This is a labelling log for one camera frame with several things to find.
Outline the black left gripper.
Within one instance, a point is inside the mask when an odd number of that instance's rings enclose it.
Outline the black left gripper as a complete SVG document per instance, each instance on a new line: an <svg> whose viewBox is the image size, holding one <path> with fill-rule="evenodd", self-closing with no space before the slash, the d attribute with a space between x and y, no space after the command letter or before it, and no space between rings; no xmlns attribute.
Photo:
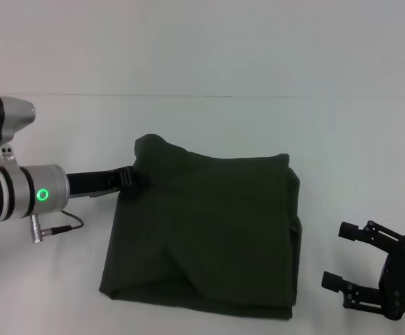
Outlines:
<svg viewBox="0 0 405 335"><path fill-rule="evenodd" d="M81 172L67 174L69 197L98 197L129 189L131 186L138 190L150 187L150 179L143 172L132 167L122 167L115 170L98 172Z"/></svg>

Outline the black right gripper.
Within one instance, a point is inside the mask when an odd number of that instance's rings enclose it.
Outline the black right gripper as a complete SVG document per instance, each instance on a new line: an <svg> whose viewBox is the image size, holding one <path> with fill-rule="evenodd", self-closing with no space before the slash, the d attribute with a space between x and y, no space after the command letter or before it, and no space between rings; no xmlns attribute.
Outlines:
<svg viewBox="0 0 405 335"><path fill-rule="evenodd" d="M374 221L368 221L362 229L342 222L338 236L370 244L388 253L379 280L379 290L346 281L327 271L323 273L321 286L333 292L341 292L344 308L364 312L381 312L383 309L386 318L401 319L405 313L405 235L401 236Z"/></svg>

